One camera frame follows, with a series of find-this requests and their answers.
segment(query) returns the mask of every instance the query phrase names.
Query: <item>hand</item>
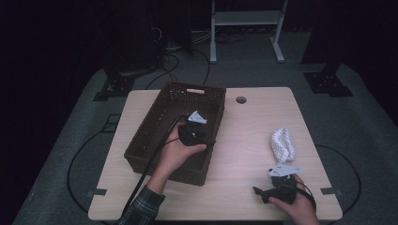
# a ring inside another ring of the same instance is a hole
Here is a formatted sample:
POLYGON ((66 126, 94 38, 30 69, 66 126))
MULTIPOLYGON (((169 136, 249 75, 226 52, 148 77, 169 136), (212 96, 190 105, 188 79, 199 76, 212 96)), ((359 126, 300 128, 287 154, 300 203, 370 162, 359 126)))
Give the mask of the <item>hand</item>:
POLYGON ((166 145, 161 149, 158 167, 169 173, 179 168, 191 155, 207 148, 205 144, 185 146, 178 137, 178 128, 182 125, 182 123, 176 124, 166 141, 166 145))
POLYGON ((205 144, 185 146, 178 136, 178 128, 183 124, 178 123, 173 128, 166 140, 166 145, 161 149, 161 158, 146 186, 152 191, 162 194, 170 174, 179 168, 187 158, 207 148, 205 144))
MULTIPOLYGON (((296 174, 293 174, 293 176, 298 182, 298 188, 305 191, 305 186, 302 185, 304 182, 296 174)), ((287 213, 297 225, 319 224, 319 220, 316 217, 316 213, 310 200, 300 193, 296 194, 296 199, 293 204, 288 204, 274 197, 269 197, 268 200, 270 203, 275 204, 280 209, 284 210, 284 212, 287 213)))

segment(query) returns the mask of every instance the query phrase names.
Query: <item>fingers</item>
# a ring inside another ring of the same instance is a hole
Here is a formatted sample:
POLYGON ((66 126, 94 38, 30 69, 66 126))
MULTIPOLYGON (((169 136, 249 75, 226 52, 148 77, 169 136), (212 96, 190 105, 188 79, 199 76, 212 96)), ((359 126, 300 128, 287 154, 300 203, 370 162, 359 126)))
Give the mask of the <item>fingers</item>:
POLYGON ((288 203, 286 203, 286 202, 283 202, 283 201, 281 201, 281 200, 279 200, 279 199, 277 199, 277 198, 274 198, 274 197, 269 197, 269 198, 268 198, 268 201, 269 201, 270 203, 276 205, 278 208, 282 209, 282 210, 283 210, 284 212, 286 212, 287 214, 290 213, 290 209, 291 209, 291 207, 292 207, 290 204, 288 204, 288 203))
POLYGON ((293 177, 295 177, 295 179, 297 181, 297 187, 305 190, 304 181, 302 181, 301 178, 299 178, 299 176, 297 174, 293 174, 293 177))

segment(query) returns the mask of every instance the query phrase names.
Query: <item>floor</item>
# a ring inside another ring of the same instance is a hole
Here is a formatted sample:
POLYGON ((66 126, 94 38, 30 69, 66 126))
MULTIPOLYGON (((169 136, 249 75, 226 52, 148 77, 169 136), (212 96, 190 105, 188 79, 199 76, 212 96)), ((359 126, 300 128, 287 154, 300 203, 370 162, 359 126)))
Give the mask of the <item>floor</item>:
MULTIPOLYGON (((217 64, 208 63, 206 42, 195 45, 200 52, 169 53, 163 58, 164 67, 176 68, 170 72, 159 68, 142 76, 132 90, 160 89, 169 81, 291 88, 344 211, 335 224, 395 224, 397 126, 368 92, 360 75, 345 65, 340 66, 337 76, 353 97, 313 93, 303 73, 319 71, 324 65, 300 64, 310 32, 282 32, 283 64, 272 51, 271 35, 250 34, 234 44, 219 44, 217 64)), ((125 97, 93 101, 105 80, 103 70, 93 74, 14 224, 100 224, 86 213, 114 136, 113 132, 100 131, 110 114, 122 113, 126 101, 125 97)))

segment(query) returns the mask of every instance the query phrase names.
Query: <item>sleeve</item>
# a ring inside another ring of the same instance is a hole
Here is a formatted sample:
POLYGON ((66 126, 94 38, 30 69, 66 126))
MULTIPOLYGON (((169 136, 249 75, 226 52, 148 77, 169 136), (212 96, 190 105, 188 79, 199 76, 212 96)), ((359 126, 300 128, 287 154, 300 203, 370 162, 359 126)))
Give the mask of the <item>sleeve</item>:
POLYGON ((159 195, 147 186, 144 186, 137 197, 132 201, 126 214, 114 223, 114 225, 149 224, 155 220, 164 199, 164 195, 159 195))

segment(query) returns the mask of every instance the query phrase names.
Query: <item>black cable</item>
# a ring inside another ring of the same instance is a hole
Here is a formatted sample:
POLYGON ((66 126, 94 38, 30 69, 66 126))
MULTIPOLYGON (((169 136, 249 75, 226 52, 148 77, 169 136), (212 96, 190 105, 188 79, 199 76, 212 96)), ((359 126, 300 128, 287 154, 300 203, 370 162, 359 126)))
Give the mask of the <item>black cable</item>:
MULTIPOLYGON (((336 149, 328 147, 328 146, 325 146, 325 145, 322 145, 322 144, 316 144, 315 147, 322 147, 322 148, 329 149, 329 150, 333 151, 334 153, 336 153, 337 155, 339 155, 340 157, 342 157, 350 165, 352 171, 354 172, 354 174, 355 174, 355 176, 357 178, 357 181, 358 181, 358 193, 357 193, 357 196, 356 196, 355 200, 343 211, 343 217, 344 217, 354 207, 354 205, 358 202, 358 200, 360 198, 360 194, 362 192, 362 183, 360 181, 360 174, 355 169, 354 164, 352 164, 352 162, 345 155, 343 155, 341 152, 337 151, 336 149)), ((329 224, 333 224, 333 223, 335 223, 335 222, 337 222, 339 220, 332 221, 329 224)))
POLYGON ((137 185, 135 186, 134 191, 131 193, 129 199, 126 202, 126 205, 123 209, 122 212, 122 217, 125 215, 125 213, 127 212, 129 206, 131 205, 132 200, 134 199, 135 195, 137 194, 138 190, 140 189, 141 185, 144 182, 144 179, 149 171, 149 168, 152 166, 153 160, 155 159, 155 156, 160 152, 160 150, 163 148, 164 145, 166 145, 167 143, 173 142, 177 139, 173 139, 170 142, 166 142, 167 138, 169 137, 170 133, 172 132, 173 128, 176 126, 176 124, 178 123, 178 121, 181 118, 187 118, 187 115, 180 115, 179 117, 177 117, 175 119, 175 121, 172 123, 172 125, 167 129, 166 133, 164 134, 164 136, 162 137, 161 141, 159 142, 157 148, 155 149, 155 151, 152 153, 152 156, 150 157, 149 161, 147 162, 145 169, 141 175, 140 180, 138 181, 137 185))
POLYGON ((68 174, 67 174, 67 186, 68 186, 68 193, 69 193, 69 196, 73 199, 73 201, 76 203, 76 205, 77 206, 79 206, 79 208, 81 208, 84 212, 86 212, 86 213, 88 213, 88 210, 86 210, 80 203, 79 203, 79 201, 77 201, 77 199, 76 199, 76 197, 74 196, 74 194, 73 194, 73 192, 72 192, 72 189, 71 189, 71 187, 70 187, 70 171, 71 171, 71 169, 72 169, 72 166, 73 166, 73 162, 74 162, 74 160, 79 156, 79 154, 82 152, 82 150, 85 148, 85 146, 89 143, 89 142, 91 142, 94 138, 96 138, 99 134, 101 134, 101 133, 111 133, 109 130, 107 130, 107 128, 109 128, 109 127, 111 127, 111 126, 117 126, 117 123, 109 123, 109 117, 108 116, 108 121, 107 121, 107 124, 109 124, 109 126, 106 126, 106 124, 102 127, 102 130, 100 130, 100 131, 98 131, 97 133, 95 133, 93 136, 91 136, 87 141, 85 141, 85 143, 79 148, 79 150, 75 153, 75 155, 73 156, 73 158, 72 158, 72 161, 70 162, 70 164, 69 164, 69 168, 68 168, 68 174))
POLYGON ((149 86, 150 86, 153 82, 155 82, 157 79, 159 79, 160 77, 162 77, 162 76, 164 76, 164 75, 170 73, 171 71, 175 70, 175 69, 178 67, 178 65, 179 65, 179 59, 178 59, 178 57, 176 57, 176 56, 174 56, 174 55, 172 55, 172 54, 169 54, 168 56, 172 56, 172 57, 175 58, 175 60, 176 60, 176 65, 175 65, 174 67, 172 67, 172 69, 166 70, 164 73, 162 73, 161 75, 159 75, 158 77, 156 77, 155 79, 153 79, 153 80, 146 86, 145 90, 147 90, 147 89, 149 88, 149 86))
POLYGON ((208 60, 208 57, 207 57, 207 55, 205 53, 200 52, 199 50, 193 50, 193 51, 202 54, 205 57, 205 59, 206 59, 206 62, 207 62, 207 74, 206 74, 205 80, 202 83, 202 85, 205 85, 205 83, 207 82, 208 75, 210 74, 210 60, 208 60))

